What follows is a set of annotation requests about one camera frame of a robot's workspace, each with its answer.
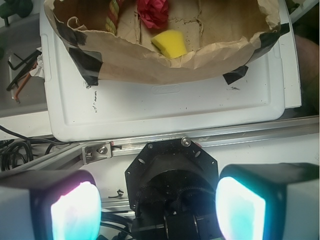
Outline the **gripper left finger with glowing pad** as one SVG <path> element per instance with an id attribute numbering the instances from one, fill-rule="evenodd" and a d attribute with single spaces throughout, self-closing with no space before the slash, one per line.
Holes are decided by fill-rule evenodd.
<path id="1" fill-rule="evenodd" d="M 86 170 L 10 170 L 0 174 L 2 240 L 94 240 L 102 201 Z"/>

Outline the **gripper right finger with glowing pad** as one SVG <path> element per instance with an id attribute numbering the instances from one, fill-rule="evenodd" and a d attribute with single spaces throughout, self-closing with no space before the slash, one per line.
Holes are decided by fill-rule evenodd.
<path id="1" fill-rule="evenodd" d="M 318 240 L 319 166 L 229 164 L 220 173 L 215 206 L 226 240 Z"/>

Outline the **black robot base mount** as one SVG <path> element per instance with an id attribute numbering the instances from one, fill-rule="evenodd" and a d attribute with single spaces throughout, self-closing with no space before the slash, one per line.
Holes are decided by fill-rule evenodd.
<path id="1" fill-rule="evenodd" d="M 215 240 L 218 162 L 188 138 L 145 145 L 125 170 L 136 240 Z"/>

